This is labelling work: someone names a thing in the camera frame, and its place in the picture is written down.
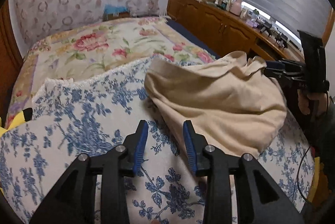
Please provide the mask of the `person right hand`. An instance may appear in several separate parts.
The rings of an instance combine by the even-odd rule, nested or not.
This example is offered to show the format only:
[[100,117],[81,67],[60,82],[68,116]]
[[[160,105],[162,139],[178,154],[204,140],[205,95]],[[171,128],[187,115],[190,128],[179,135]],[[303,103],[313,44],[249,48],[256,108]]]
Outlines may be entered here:
[[298,106],[302,114],[323,115],[329,107],[329,97],[325,93],[308,93],[298,90]]

